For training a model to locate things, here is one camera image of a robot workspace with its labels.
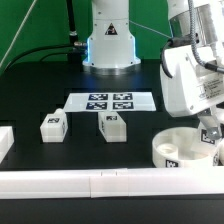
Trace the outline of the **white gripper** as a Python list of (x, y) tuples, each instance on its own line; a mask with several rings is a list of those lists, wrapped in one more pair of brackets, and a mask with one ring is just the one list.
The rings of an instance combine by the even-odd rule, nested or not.
[(224, 101), (224, 75), (200, 66), (191, 46), (167, 49), (165, 61), (171, 76), (160, 69), (161, 87), (167, 112), (173, 117), (197, 114), (211, 140), (222, 137), (216, 108)]

